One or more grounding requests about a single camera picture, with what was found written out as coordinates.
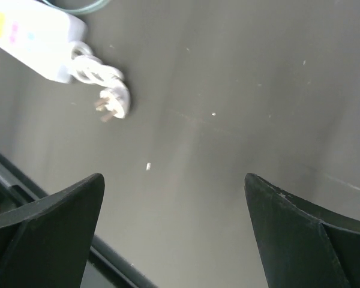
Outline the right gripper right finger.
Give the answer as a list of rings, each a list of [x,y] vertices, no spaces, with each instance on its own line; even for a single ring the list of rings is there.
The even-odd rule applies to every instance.
[[[360,287],[359,220],[253,173],[244,190],[269,287]]]

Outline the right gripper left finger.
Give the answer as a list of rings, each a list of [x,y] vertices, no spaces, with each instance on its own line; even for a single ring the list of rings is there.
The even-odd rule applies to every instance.
[[[0,287],[80,287],[103,197],[95,173],[0,214]]]

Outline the white power strip coloured sockets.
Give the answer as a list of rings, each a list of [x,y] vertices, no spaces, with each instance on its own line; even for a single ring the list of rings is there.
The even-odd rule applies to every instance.
[[[79,18],[38,1],[0,1],[0,48],[48,80],[71,81],[70,43],[86,30]]]

